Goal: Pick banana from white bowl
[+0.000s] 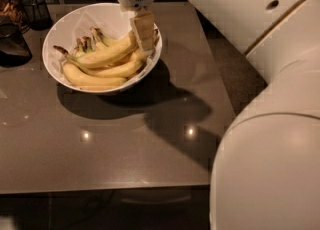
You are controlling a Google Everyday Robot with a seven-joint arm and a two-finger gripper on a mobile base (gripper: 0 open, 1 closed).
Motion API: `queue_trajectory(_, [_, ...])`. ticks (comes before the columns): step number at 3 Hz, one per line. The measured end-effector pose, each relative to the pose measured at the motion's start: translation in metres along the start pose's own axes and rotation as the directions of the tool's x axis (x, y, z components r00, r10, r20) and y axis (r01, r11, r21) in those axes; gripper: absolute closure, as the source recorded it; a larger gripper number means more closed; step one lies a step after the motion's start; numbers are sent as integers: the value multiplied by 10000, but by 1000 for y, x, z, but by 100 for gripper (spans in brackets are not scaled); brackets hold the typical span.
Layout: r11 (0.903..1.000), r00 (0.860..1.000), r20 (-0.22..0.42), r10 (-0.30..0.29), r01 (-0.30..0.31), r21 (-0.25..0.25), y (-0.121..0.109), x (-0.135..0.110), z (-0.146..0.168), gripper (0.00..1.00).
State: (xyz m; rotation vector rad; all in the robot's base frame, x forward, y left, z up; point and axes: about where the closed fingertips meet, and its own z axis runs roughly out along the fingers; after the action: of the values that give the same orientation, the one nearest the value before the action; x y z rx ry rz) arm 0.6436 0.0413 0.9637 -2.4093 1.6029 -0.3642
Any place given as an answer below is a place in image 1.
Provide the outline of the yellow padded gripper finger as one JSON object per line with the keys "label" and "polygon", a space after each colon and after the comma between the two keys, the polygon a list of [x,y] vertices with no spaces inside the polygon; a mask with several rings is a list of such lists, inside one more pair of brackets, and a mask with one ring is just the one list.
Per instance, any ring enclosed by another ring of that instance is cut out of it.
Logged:
{"label": "yellow padded gripper finger", "polygon": [[150,10],[141,8],[130,19],[130,24],[141,51],[151,54],[154,50],[154,14]]}

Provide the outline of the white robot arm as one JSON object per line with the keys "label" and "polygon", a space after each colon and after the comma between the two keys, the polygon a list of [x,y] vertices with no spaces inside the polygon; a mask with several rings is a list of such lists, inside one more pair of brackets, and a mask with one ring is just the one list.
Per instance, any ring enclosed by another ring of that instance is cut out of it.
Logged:
{"label": "white robot arm", "polygon": [[211,230],[320,230],[320,0],[188,0],[267,87],[215,155]]}

